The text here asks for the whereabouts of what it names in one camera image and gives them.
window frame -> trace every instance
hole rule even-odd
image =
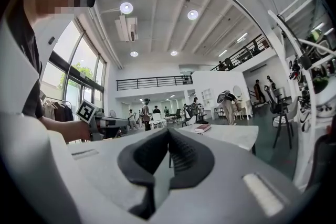
[[[65,100],[67,96],[67,84],[68,80],[72,80],[78,84],[80,84],[80,96],[81,96],[81,89],[82,87],[90,88],[92,90],[91,95],[91,103],[94,104],[95,101],[95,90],[98,90],[102,94],[102,106],[104,107],[104,81],[105,81],[105,72],[106,72],[106,66],[107,62],[104,60],[104,58],[101,56],[99,51],[96,49],[88,35],[86,34],[86,31],[83,29],[82,25],[80,24],[79,20],[75,18],[72,20],[73,24],[76,26],[78,31],[80,32],[80,35],[75,43],[75,46],[70,54],[69,62],[64,60],[60,55],[58,55],[54,50],[51,52],[50,58],[48,62],[58,68],[60,71],[65,73],[65,79],[63,82],[63,88],[62,88],[62,99]],[[81,42],[81,40],[84,39],[84,41],[87,43],[89,48],[92,50],[92,52],[97,56],[96,58],[96,64],[93,70],[93,79],[89,79],[88,77],[81,77],[80,72],[74,68],[71,63],[73,61],[73,58],[75,56],[75,53],[77,51],[77,48]],[[96,76],[97,76],[97,69],[98,69],[98,63],[101,61],[103,63],[103,74],[101,78],[101,84],[99,85],[96,83]]]

white table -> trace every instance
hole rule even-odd
[[[202,124],[192,124],[183,128],[181,130],[195,132],[195,128],[201,126]],[[211,128],[203,133],[204,136],[211,137],[220,141],[231,143],[237,145],[245,150],[252,150],[255,154],[255,143],[258,137],[259,127],[258,126],[241,126],[241,125],[215,125],[211,124]]]
[[[161,119],[159,121],[150,121],[149,124],[151,125],[152,129],[154,129],[154,124],[165,123],[167,122],[165,119]]]

railing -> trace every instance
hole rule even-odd
[[[122,79],[117,80],[117,90],[133,90],[163,86],[177,86],[193,84],[191,76],[178,77],[152,77],[140,79]]]
[[[217,71],[229,71],[237,66],[241,65],[242,63],[246,62],[247,60],[251,59],[252,57],[258,55],[262,51],[266,50],[269,47],[266,39],[260,34],[250,43],[245,45],[242,49],[231,55],[229,58],[226,58],[223,62],[222,67],[219,65],[214,67],[211,70]]]

green tree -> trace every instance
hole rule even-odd
[[[76,68],[79,72],[84,72],[85,76],[87,76],[89,79],[93,78],[93,72],[89,67],[81,67],[79,62],[75,65],[72,65],[72,66],[74,68]],[[65,73],[62,74],[62,76],[59,80],[59,85],[57,85],[58,89],[63,88],[64,79],[65,79]],[[72,80],[68,80],[68,84],[71,85],[71,86],[74,86],[76,88],[79,88],[79,84],[73,82]]]

red book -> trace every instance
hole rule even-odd
[[[203,124],[197,128],[195,128],[195,132],[196,133],[204,133],[206,132],[207,130],[209,130],[211,128],[211,125],[210,124]]]

